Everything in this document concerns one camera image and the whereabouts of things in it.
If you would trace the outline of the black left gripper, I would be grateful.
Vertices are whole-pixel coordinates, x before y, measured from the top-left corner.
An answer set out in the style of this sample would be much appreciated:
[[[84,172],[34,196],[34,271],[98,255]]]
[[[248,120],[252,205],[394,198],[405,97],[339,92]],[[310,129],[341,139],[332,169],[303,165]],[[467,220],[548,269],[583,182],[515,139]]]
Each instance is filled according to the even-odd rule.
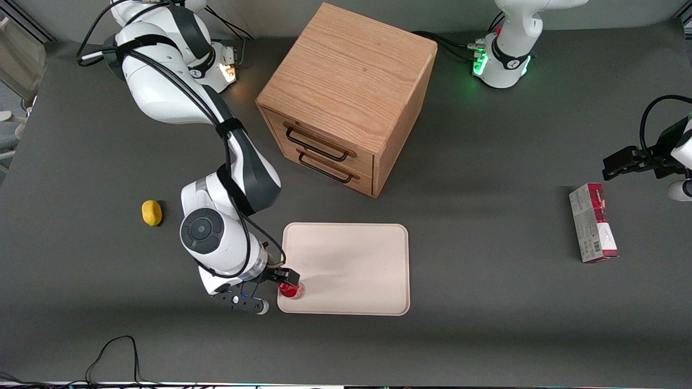
[[[603,159],[603,179],[612,180],[624,174],[650,170],[654,170],[656,179],[664,179],[671,175],[687,175],[688,168],[675,160],[671,153],[684,138],[688,123],[689,118],[683,118],[660,133],[657,142],[651,147],[654,160],[647,149],[633,145],[605,157]]]

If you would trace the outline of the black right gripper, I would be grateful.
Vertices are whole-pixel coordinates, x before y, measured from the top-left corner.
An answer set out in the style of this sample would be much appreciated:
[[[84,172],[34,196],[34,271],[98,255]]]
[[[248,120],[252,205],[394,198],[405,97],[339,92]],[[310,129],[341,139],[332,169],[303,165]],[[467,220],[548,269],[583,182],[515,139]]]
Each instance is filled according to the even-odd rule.
[[[281,266],[265,267],[263,271],[255,278],[253,278],[253,283],[255,285],[260,285],[265,281],[271,281],[272,283],[286,284],[291,286],[299,286],[301,281],[301,275],[294,271],[294,269],[281,268]]]

